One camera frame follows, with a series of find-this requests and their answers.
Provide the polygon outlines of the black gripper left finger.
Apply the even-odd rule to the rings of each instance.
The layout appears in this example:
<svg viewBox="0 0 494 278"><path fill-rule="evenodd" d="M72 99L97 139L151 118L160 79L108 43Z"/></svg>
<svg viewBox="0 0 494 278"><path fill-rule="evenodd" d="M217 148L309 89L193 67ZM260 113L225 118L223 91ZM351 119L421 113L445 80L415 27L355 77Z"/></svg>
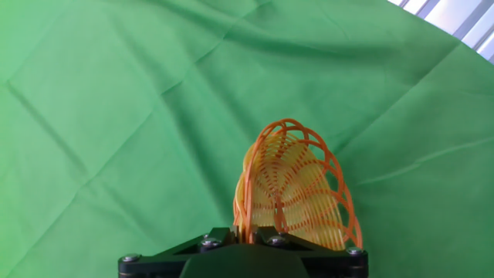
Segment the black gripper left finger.
<svg viewBox="0 0 494 278"><path fill-rule="evenodd" d="M118 259L119 278L178 278L186 262L212 250L237 244L238 226L213 228L171 249L153 256L130 253Z"/></svg>

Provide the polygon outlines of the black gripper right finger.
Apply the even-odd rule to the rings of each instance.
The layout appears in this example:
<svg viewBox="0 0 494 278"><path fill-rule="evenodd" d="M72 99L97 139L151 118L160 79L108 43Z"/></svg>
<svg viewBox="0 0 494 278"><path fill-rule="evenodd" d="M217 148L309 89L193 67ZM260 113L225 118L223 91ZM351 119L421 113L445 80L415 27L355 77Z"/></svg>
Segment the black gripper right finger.
<svg viewBox="0 0 494 278"><path fill-rule="evenodd" d="M287 232L278 232L273 226L256 226L253 239L256 245L298 259L302 266L296 268L304 270L310 278L368 278L368 252L360 247L335 251ZM288 258L281 259L281 262L294 266Z"/></svg>

